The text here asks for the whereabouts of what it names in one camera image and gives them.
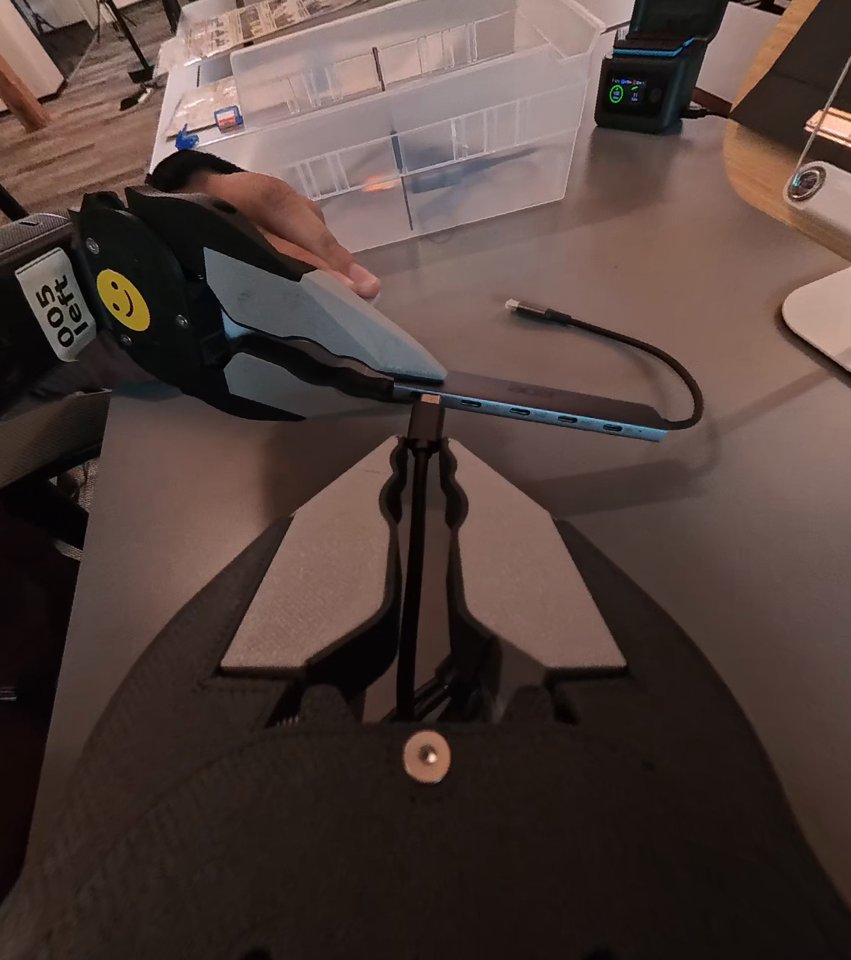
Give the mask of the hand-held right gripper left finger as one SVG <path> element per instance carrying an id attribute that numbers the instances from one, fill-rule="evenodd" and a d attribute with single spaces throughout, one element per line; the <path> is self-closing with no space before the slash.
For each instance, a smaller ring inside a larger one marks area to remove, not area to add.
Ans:
<path id="1" fill-rule="evenodd" d="M 296 510 L 221 662 L 222 671 L 308 671 L 360 640 L 395 596 L 400 478 L 387 438 Z"/>

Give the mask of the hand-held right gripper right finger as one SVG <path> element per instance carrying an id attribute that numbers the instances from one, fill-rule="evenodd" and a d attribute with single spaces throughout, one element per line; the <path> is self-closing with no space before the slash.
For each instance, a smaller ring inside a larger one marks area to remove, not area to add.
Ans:
<path id="1" fill-rule="evenodd" d="M 465 617 L 503 654 L 544 671 L 623 671 L 624 654 L 552 515 L 460 441 L 446 448 Z"/>

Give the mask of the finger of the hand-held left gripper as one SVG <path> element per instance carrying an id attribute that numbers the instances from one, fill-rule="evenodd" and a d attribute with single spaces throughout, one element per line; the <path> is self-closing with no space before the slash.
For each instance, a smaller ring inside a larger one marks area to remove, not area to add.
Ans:
<path id="1" fill-rule="evenodd" d="M 406 330 L 324 270 L 291 280 L 206 247 L 206 284 L 227 317 L 275 339 L 309 341 L 399 378 L 442 382 L 447 369 Z"/>
<path id="2" fill-rule="evenodd" d="M 310 341 L 247 343 L 223 374 L 234 397 L 305 420 L 364 414 L 395 401 L 390 376 Z"/>

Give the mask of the person's left forearm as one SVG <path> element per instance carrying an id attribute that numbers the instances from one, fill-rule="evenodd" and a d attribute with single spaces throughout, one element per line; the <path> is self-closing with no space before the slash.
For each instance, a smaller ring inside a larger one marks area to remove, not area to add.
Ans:
<path id="1" fill-rule="evenodd" d="M 177 150 L 146 174 L 145 185 L 164 193 L 186 191 L 197 178 L 244 173 L 240 166 L 203 150 Z"/>

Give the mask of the person's left hand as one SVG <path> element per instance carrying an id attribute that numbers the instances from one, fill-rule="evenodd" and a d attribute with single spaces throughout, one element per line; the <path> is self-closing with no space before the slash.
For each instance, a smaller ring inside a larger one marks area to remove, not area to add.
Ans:
<path id="1" fill-rule="evenodd" d="M 281 253 L 331 274 L 367 302 L 380 294 L 379 279 L 337 241 L 319 207 L 284 181 L 243 172 L 226 175 L 221 189 Z"/>

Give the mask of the clear plastic storage box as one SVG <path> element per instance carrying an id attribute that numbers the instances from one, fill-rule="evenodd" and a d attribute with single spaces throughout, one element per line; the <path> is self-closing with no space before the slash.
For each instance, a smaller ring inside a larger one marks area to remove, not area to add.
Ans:
<path id="1" fill-rule="evenodd" d="M 609 29 L 590 2 L 203 2 L 150 165 L 187 126 L 355 252 L 558 202 Z"/>

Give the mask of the grey mesh chair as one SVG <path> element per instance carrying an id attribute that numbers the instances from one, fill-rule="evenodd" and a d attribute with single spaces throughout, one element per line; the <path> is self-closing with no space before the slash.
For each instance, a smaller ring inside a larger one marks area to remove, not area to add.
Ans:
<path id="1" fill-rule="evenodd" d="M 90 459 L 105 435 L 110 390 L 75 392 L 41 401 L 0 420 L 0 490 L 39 475 L 58 474 L 80 455 Z"/>

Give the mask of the black charging case with screen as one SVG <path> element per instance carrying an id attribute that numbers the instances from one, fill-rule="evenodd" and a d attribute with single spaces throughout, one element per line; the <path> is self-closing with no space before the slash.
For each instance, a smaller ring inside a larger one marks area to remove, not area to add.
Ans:
<path id="1" fill-rule="evenodd" d="M 635 1 L 601 63 L 594 122 L 652 136 L 681 131 L 727 1 Z"/>

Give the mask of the computer monitor with white stand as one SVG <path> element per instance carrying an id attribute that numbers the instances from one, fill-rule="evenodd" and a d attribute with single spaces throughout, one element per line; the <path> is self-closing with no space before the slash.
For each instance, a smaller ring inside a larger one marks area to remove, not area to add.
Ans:
<path id="1" fill-rule="evenodd" d="M 752 208 L 847 266 L 790 293 L 785 328 L 851 376 L 851 1 L 795 2 L 731 110 L 724 163 Z"/>

